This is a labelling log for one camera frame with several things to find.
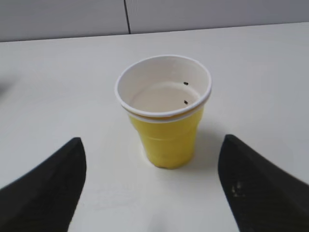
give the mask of paper cup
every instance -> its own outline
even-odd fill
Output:
[[[149,161],[169,169],[192,158],[197,126],[210,93],[208,70],[181,56],[137,62],[121,74],[115,87]]]

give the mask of yellow cup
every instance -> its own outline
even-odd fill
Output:
[[[202,64],[181,56],[148,58],[122,73],[115,93],[152,164],[174,169],[190,161],[211,93],[211,76]]]

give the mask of white wall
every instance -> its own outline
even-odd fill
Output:
[[[126,0],[132,33],[309,21],[309,0]]]
[[[0,0],[0,41],[127,33],[123,0]]]
[[[309,0],[0,0],[0,42],[309,21]]]

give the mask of cup rim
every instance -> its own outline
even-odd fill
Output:
[[[165,112],[147,112],[147,111],[143,111],[143,110],[139,110],[136,109],[132,106],[130,106],[129,104],[125,103],[124,100],[122,100],[122,98],[120,97],[120,94],[118,93],[118,86],[119,83],[122,79],[122,77],[124,76],[124,74],[129,71],[130,69],[132,69],[135,65],[142,63],[146,60],[150,60],[150,59],[154,59],[154,58],[163,58],[163,57],[176,57],[176,58],[183,58],[183,59],[187,59],[190,60],[194,63],[196,63],[197,65],[199,65],[207,74],[207,78],[208,78],[208,86],[207,89],[205,91],[205,93],[193,104],[182,108],[182,109],[177,109],[177,110],[172,110],[172,111],[165,111]],[[185,57],[185,56],[180,56],[180,55],[159,55],[159,56],[153,56],[153,57],[148,57],[145,59],[142,59],[138,62],[135,62],[133,64],[131,64],[129,67],[127,67],[122,73],[121,75],[118,77],[117,81],[116,81],[116,85],[115,85],[115,95],[116,98],[118,99],[118,101],[121,103],[121,105],[129,112],[132,112],[134,114],[140,115],[140,116],[145,116],[145,117],[172,117],[172,116],[176,116],[176,115],[180,115],[180,114],[184,114],[185,112],[191,111],[192,109],[199,107],[199,105],[201,105],[202,103],[204,103],[204,101],[209,97],[210,93],[211,93],[211,74],[208,71],[208,69],[201,64],[199,61],[193,59],[193,58],[189,58],[189,57]]]

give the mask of table surface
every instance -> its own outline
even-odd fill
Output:
[[[217,159],[232,133],[309,183],[309,23],[0,43],[0,187],[80,136],[87,178],[70,232],[237,232]],[[124,68],[192,57],[213,92],[195,158],[152,166],[114,97]]]

